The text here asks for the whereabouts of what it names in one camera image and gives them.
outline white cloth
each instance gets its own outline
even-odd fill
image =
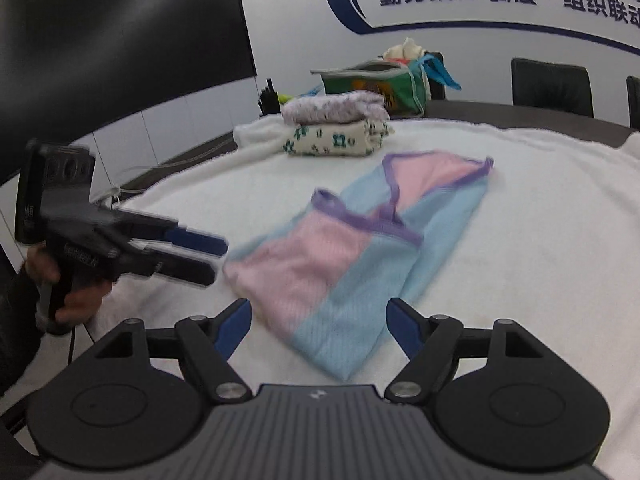
[[[284,123],[282,115],[267,115],[250,124],[240,124],[234,128],[234,141],[238,148],[269,140],[290,137],[296,131],[295,126]]]
[[[390,152],[440,149],[495,159],[489,191],[423,298],[471,327],[516,319],[605,396],[609,435],[596,464],[613,478],[640,471],[640,160],[543,130],[453,121],[399,121],[366,158],[270,155],[253,146],[172,176],[127,207],[224,235],[232,247],[283,224],[316,187],[339,192]],[[162,278],[121,278],[92,325],[103,335],[127,317],[172,326],[212,316],[234,299],[224,279],[206,289]],[[230,360],[252,388],[327,384],[259,322]],[[390,340],[353,378],[379,390],[406,358]],[[177,365],[160,363],[176,371]]]

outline black office chair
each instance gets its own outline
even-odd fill
[[[437,57],[442,64],[444,64],[444,58],[442,54],[439,52],[430,52],[429,54],[433,54]],[[429,79],[429,88],[431,89],[431,100],[432,101],[444,101],[446,99],[444,95],[444,85],[440,83],[436,83],[435,81]]]
[[[629,97],[629,126],[640,130],[640,79],[626,78],[626,94]]]
[[[582,66],[511,60],[513,104],[593,117],[589,73]]]

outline wall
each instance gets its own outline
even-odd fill
[[[462,85],[460,92],[447,91],[449,99],[510,104],[510,60],[527,57],[587,67],[595,116],[628,124],[625,79],[640,76],[639,56],[576,38],[503,28],[433,28],[361,36],[338,21],[327,0],[242,0],[242,4],[258,80],[273,77],[277,89],[291,94],[319,83],[310,69],[339,68],[379,56],[406,36],[444,54],[447,67]],[[568,28],[579,17],[562,4],[558,13]],[[637,37],[640,46],[640,28]]]

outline hand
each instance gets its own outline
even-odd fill
[[[37,284],[57,283],[60,270],[56,261],[44,251],[44,245],[30,247],[24,268],[29,277]],[[75,326],[89,321],[102,305],[102,298],[111,292],[113,283],[101,278],[95,283],[70,292],[65,297],[65,306],[56,312],[56,322]]]

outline baby garment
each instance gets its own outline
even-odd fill
[[[348,124],[362,119],[388,121],[382,95],[360,90],[293,99],[282,107],[286,124]]]
[[[282,145],[292,155],[370,155],[394,132],[384,121],[299,126]]]
[[[493,161],[452,153],[385,156],[340,196],[230,254],[223,272],[257,317],[318,367],[347,380],[388,335],[390,298],[411,303],[462,235]]]

